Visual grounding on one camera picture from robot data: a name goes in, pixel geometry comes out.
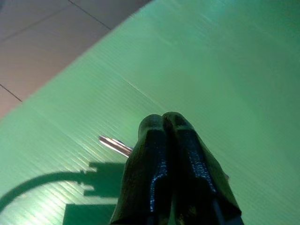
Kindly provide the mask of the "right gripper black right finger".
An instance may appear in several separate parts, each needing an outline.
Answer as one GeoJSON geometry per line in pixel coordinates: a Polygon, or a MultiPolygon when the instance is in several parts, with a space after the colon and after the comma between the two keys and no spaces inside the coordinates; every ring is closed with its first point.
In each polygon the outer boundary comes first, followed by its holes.
{"type": "Polygon", "coordinates": [[[163,115],[174,152],[175,223],[242,225],[242,212],[220,163],[180,113],[163,115]]]}

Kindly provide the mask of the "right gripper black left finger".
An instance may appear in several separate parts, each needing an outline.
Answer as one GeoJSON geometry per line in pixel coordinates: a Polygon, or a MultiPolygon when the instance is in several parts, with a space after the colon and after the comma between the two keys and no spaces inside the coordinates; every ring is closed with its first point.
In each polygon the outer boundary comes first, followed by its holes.
{"type": "Polygon", "coordinates": [[[140,123],[138,141],[127,159],[112,225],[166,225],[172,201],[169,143],[163,118],[140,123]]]}

